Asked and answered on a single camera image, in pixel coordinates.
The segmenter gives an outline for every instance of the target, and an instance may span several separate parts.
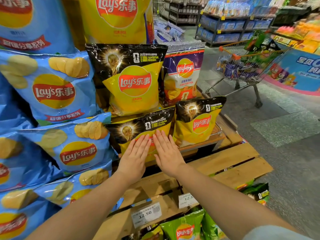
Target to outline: sleeve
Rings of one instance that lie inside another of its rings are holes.
[[[251,230],[243,240],[312,240],[280,226],[259,226]]]

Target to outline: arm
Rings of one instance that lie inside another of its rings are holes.
[[[254,199],[198,172],[185,163],[172,136],[162,131],[153,137],[161,170],[176,178],[206,209],[210,217],[232,240],[241,240],[259,226],[274,225],[295,230]]]
[[[94,237],[112,207],[126,189],[145,172],[149,135],[132,140],[123,154],[118,170],[90,193],[53,215],[26,240],[89,240]]]

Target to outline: left hand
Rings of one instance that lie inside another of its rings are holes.
[[[149,135],[142,135],[137,141],[133,139],[122,155],[115,173],[122,173],[122,177],[126,179],[129,185],[137,182],[144,174],[146,170],[144,163],[150,145]]]

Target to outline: floor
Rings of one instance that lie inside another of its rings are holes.
[[[193,40],[194,27],[185,39]],[[214,71],[218,48],[206,47],[198,80],[206,90],[219,80]],[[226,95],[234,82],[223,80],[211,96]],[[227,97],[221,113],[237,125],[238,132],[273,166],[259,179],[269,182],[269,206],[307,236],[320,239],[320,96],[290,92],[262,81],[258,90],[263,102],[256,108],[252,87]]]

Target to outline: wooden pallet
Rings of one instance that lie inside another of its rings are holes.
[[[230,121],[219,116],[217,122],[223,131],[222,137],[214,141],[220,143],[218,152],[190,161],[189,165],[235,189],[273,170],[249,143],[239,144],[242,137],[230,126]],[[195,156],[197,150],[186,151],[184,157]],[[178,196],[186,192],[176,179],[162,172],[142,178],[125,192],[120,209],[103,222],[94,240],[121,239],[150,224],[186,212],[190,207],[178,208]],[[157,202],[160,203],[162,216],[135,229],[131,214]]]

